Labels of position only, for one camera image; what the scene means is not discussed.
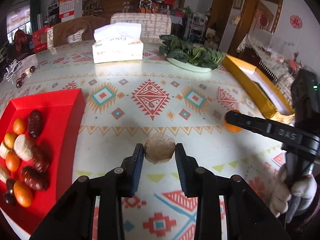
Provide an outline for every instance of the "tissue paper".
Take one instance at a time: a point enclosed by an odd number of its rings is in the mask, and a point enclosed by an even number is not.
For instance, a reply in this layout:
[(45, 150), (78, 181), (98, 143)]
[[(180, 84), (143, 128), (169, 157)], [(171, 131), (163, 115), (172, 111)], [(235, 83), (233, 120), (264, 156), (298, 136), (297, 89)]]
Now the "tissue paper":
[(130, 37), (140, 39), (141, 23), (114, 23), (98, 28), (94, 31), (95, 41), (108, 38)]
[(141, 24), (115, 23), (94, 31), (94, 63), (142, 59)]

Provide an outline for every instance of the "leafy greens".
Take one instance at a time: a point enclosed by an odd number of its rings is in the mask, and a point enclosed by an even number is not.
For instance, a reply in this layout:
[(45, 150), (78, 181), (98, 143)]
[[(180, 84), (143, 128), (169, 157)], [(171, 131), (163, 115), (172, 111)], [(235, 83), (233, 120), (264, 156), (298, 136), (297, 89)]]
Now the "leafy greens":
[(175, 58), (194, 66), (215, 69), (223, 59), (220, 51), (205, 47), (195, 47), (192, 42), (181, 40), (173, 35), (160, 35), (163, 40), (160, 54)]

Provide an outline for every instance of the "window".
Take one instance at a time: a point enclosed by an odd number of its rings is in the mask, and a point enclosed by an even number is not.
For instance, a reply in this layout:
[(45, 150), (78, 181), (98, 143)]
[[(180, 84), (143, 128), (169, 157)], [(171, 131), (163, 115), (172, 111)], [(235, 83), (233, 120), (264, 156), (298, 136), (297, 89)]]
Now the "window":
[(7, 15), (7, 35), (10, 43), (13, 42), (14, 34), (19, 29), (26, 34), (31, 34), (30, 5), (16, 9)]

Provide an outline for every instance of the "red tray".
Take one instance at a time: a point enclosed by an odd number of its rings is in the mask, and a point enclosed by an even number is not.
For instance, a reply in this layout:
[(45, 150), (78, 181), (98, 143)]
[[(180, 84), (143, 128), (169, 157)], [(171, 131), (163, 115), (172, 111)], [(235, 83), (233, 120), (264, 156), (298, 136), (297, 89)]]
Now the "red tray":
[[(0, 207), (29, 234), (72, 184), (73, 159), (84, 107), (81, 89), (63, 90), (13, 99), (0, 119), (1, 142), (7, 132), (13, 132), (12, 124), (16, 118), (27, 121), (34, 109), (39, 109), (44, 117), (44, 129), (35, 144), (52, 160), (48, 170), (50, 185), (47, 191), (34, 192), (34, 200), (29, 208), (19, 204), (11, 206), (4, 202), (6, 185), (0, 181)], [(5, 166), (5, 160), (0, 158), (0, 164)], [(21, 169), (31, 164), (31, 161), (21, 161), (19, 169), (11, 173), (11, 178), (21, 181)]]

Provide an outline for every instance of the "gloved hand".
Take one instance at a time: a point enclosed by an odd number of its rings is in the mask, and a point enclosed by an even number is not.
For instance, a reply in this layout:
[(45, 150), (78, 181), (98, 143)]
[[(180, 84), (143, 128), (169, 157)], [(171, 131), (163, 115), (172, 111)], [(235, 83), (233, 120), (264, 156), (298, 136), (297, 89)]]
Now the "gloved hand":
[(288, 186), (284, 183), (286, 178), (287, 170), (285, 165), (282, 165), (269, 204), (269, 208), (276, 218), (279, 217), (280, 214), (287, 212), (288, 201), (291, 199), (292, 195), (302, 198), (296, 215), (302, 214), (311, 205), (313, 198), (316, 195), (317, 183), (313, 175), (294, 183), (291, 190), (289, 190)]

